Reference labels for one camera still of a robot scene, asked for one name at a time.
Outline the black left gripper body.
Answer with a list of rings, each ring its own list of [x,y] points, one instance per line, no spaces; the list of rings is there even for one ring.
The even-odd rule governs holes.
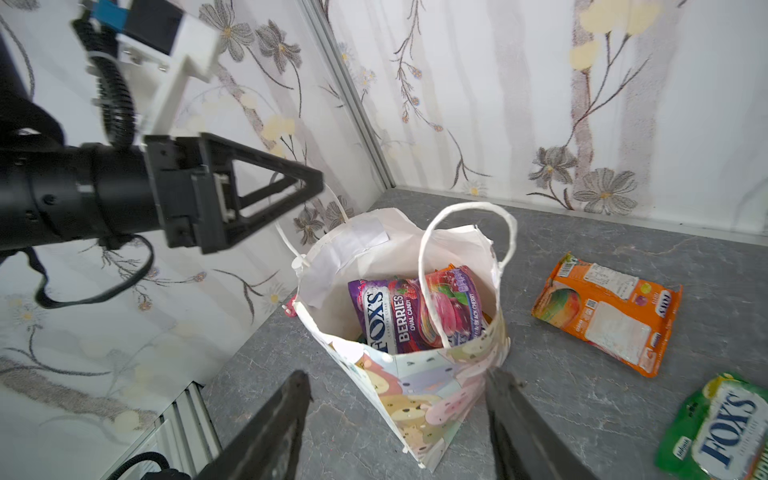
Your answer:
[[[147,135],[144,161],[170,248],[197,247],[204,254],[230,249],[227,195],[219,174],[232,178],[224,138],[213,134],[173,138]]]

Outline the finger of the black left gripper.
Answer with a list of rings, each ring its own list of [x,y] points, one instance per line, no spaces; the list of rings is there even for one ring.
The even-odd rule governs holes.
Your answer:
[[[214,134],[200,136],[200,154],[213,175],[216,198],[225,210],[248,210],[259,205],[292,210],[324,190],[321,171]],[[239,192],[237,175],[253,172],[264,176],[266,182]]]
[[[320,179],[278,179],[240,195],[233,179],[221,180],[222,249],[229,249],[321,193]]]

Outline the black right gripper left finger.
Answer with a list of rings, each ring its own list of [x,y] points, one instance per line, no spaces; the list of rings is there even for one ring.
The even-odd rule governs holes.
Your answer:
[[[294,479],[312,394],[309,376],[292,372],[199,479]]]

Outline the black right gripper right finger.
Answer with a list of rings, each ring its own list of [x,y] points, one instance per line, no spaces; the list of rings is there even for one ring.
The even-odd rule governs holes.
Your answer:
[[[492,367],[485,386],[499,479],[597,479],[526,399],[511,373]]]

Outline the white cartoon paper bag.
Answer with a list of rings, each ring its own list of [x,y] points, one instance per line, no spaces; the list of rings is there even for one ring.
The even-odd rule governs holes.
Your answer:
[[[477,226],[443,227],[467,211],[517,233],[516,219],[489,202],[448,206],[425,228],[384,208],[346,220],[293,261],[293,311],[428,470],[510,348],[500,286],[516,247],[497,254]]]

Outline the purple Fox's berries bag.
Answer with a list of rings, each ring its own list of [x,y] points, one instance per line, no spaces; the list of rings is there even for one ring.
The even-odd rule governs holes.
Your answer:
[[[442,322],[445,345],[433,326],[417,279],[354,280],[348,283],[368,346],[389,354],[454,347],[478,338],[491,318],[483,312],[472,271],[449,265],[426,275],[427,287]]]

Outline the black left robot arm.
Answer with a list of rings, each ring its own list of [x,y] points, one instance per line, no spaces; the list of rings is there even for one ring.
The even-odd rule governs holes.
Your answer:
[[[1,255],[162,231],[169,247],[227,250],[324,188],[319,170],[210,133],[170,131],[190,78],[212,77],[219,32],[162,1],[89,1],[72,23],[97,80],[105,143],[67,144],[1,54]]]

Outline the green yellow Fox's candy bag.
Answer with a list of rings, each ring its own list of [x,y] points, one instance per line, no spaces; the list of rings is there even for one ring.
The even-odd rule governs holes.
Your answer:
[[[718,374],[680,406],[655,464],[679,479],[765,479],[767,390]]]

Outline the small orange snack packet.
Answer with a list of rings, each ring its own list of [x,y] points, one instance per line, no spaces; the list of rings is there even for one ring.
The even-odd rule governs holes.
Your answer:
[[[682,294],[681,286],[667,288],[568,253],[548,277],[532,315],[653,378]]]

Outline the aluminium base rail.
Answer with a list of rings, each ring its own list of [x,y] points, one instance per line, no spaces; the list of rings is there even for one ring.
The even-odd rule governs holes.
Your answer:
[[[169,466],[195,478],[222,447],[202,398],[203,386],[190,383],[102,476],[144,452],[162,454]]]

